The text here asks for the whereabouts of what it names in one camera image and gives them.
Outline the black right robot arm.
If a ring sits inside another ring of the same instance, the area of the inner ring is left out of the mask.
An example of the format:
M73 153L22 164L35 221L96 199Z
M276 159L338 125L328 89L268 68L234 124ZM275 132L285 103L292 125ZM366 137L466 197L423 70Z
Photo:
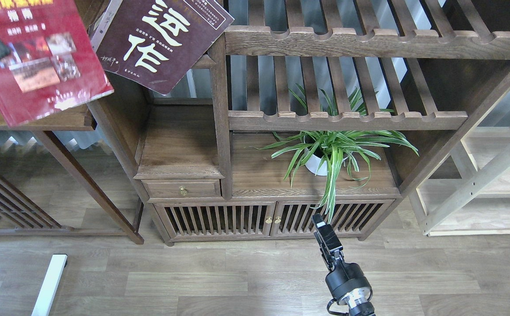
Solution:
M316 227L314 236L329 270L325 281L332 299L327 304L327 312L336 316L374 316L375 308L370 302L373 290L359 264L345 262L343 246L321 214L314 214L311 219Z

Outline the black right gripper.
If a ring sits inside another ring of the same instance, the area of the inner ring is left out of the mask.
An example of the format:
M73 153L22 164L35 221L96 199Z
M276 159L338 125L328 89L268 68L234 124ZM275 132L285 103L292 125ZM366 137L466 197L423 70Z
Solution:
M321 214L313 214L315 238L329 270L325 281L333 297L332 302L349 307L371 307L373 290L359 264L344 260L343 246Z

